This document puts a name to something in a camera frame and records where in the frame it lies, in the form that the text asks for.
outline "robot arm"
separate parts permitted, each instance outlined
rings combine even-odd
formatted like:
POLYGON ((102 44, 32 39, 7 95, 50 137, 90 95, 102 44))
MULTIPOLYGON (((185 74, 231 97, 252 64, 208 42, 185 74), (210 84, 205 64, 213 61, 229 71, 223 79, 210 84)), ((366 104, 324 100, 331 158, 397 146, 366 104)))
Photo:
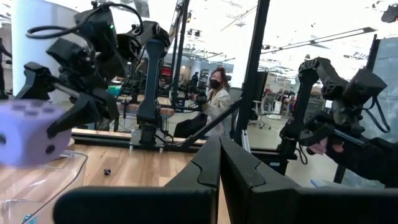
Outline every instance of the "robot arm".
POLYGON ((326 58, 308 60, 300 65, 298 72, 300 88, 297 93, 293 117, 286 122, 279 134, 282 142, 278 145, 278 150, 286 156, 294 154, 300 134, 305 129, 304 117, 312 86, 321 79, 322 83, 330 87, 334 86, 333 91, 328 93, 329 95, 338 95, 348 83, 338 76, 336 70, 326 58))
POLYGON ((62 31, 57 34, 32 35, 48 27, 28 30, 27 36, 33 39, 49 39, 74 33, 84 38, 88 44, 88 47, 81 47, 59 38, 46 51, 61 65, 59 77, 53 76, 48 68, 37 63, 24 65, 26 83, 16 96, 17 99, 49 100, 48 93, 58 89, 70 95, 71 102, 74 103, 70 110, 48 128, 49 138, 81 124, 103 118, 113 120, 119 116, 115 97, 106 92, 108 83, 116 76, 125 77, 127 62, 136 63, 142 45, 151 39, 162 40, 165 45, 170 45, 167 33, 162 32, 156 22, 145 21, 140 27, 132 26, 132 30, 126 34, 116 34, 111 6, 121 5, 105 3, 98 6, 93 3, 92 10, 74 16, 76 27, 61 27, 62 31))
MULTIPOLYGON (((311 146, 328 138, 327 155, 335 162, 367 179, 379 180, 387 186, 397 186, 395 176, 398 174, 398 153, 396 145, 383 139, 367 139, 361 134, 365 129, 359 125, 363 118, 361 113, 368 109, 363 105, 373 98, 383 119, 381 108, 377 101, 387 85, 375 74, 366 69, 360 69, 350 82, 340 78, 330 61, 325 58, 315 58, 301 64, 299 68, 300 89, 296 101, 293 118, 280 132, 282 138, 278 150, 282 154, 292 154, 296 144, 311 146), (308 121, 303 122, 305 110, 313 84, 320 78, 323 83, 322 96, 333 101, 330 113, 319 111, 308 121), (339 153, 331 147, 343 144, 344 151, 339 153)), ((388 132, 389 126, 383 119, 388 132)))

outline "metal pole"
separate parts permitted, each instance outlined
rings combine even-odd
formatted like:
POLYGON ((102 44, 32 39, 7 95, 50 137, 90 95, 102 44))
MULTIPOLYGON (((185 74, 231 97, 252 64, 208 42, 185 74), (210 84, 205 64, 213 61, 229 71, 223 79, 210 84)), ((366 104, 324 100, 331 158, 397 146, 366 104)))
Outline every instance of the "metal pole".
POLYGON ((338 165, 335 173, 335 178, 333 178, 334 183, 341 184, 343 181, 344 174, 346 172, 346 168, 342 165, 338 165))
POLYGON ((242 130, 247 130, 250 117, 250 108, 254 97, 254 86, 257 82, 257 71, 259 67, 262 40, 264 38, 264 31, 266 29, 268 9, 270 0, 259 0, 257 5, 256 20, 254 21, 254 30, 251 40, 251 46, 248 58, 248 67, 246 69, 246 77, 243 83, 243 103, 239 109, 238 127, 235 131, 234 140, 237 144, 242 146, 241 133, 242 130))
POLYGON ((181 59, 182 59, 182 51, 184 47, 184 37, 185 37, 185 27, 187 25, 187 15, 188 15, 188 5, 189 0, 185 0, 182 9, 182 26, 180 33, 180 45, 178 46, 178 55, 177 55, 177 64, 175 65, 175 76, 173 83, 173 98, 172 98, 172 107, 175 108, 175 104, 177 102, 178 97, 178 80, 180 79, 180 68, 181 68, 181 59))
POLYGON ((379 51, 380 40, 377 39, 377 34, 373 36, 372 46, 369 51, 368 62, 366 68, 373 72, 374 63, 376 62, 377 52, 379 51))
POLYGON ((170 78, 169 78, 169 85, 173 83, 174 80, 174 69, 175 69, 175 55, 177 52, 177 43, 178 43, 178 30, 180 28, 180 18, 181 16, 178 16, 176 25, 175 25, 175 37, 174 37, 174 49, 173 49, 173 57, 172 57, 172 68, 171 68, 171 73, 170 73, 170 78))

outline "white column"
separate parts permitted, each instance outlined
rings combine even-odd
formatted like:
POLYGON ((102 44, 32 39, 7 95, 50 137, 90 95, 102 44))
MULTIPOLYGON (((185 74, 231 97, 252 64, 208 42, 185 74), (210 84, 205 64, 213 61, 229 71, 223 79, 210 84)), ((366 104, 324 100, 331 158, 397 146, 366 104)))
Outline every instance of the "white column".
POLYGON ((198 72, 200 74, 200 69, 201 69, 201 61, 199 60, 191 60, 191 78, 195 74, 195 72, 198 72))
POLYGON ((232 61, 234 70, 232 72, 231 87, 242 87, 244 77, 246 76, 246 69, 248 66, 249 50, 251 45, 253 25, 248 23, 243 27, 231 27, 230 45, 233 45, 230 49, 233 50, 235 59, 232 61))
MULTIPOLYGON (((25 33, 28 29, 36 26, 63 26, 72 27, 75 25, 73 15, 77 12, 58 4, 44 0, 12 0, 12 82, 13 94, 18 92, 25 84, 24 65, 27 62, 36 62, 46 66, 52 75, 58 76, 59 64, 45 51, 56 41, 28 39, 25 33)), ((63 38, 82 44, 83 40, 75 35, 66 35, 63 38)), ((50 93, 54 102, 68 101, 68 95, 55 90, 50 93)))

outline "small black object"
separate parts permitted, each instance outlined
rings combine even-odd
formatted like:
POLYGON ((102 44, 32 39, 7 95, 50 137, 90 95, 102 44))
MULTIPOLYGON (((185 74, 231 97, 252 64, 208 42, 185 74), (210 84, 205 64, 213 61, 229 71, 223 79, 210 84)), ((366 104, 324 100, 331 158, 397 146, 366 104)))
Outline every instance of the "small black object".
POLYGON ((109 169, 109 168, 104 169, 104 174, 111 175, 111 169, 109 169))

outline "face mask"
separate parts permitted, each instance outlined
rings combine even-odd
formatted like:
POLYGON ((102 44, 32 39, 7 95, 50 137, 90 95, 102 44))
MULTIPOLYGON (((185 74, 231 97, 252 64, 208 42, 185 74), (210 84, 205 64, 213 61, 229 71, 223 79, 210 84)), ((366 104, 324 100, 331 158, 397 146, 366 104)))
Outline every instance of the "face mask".
POLYGON ((220 87, 221 83, 217 80, 210 80, 210 88, 216 90, 220 87))

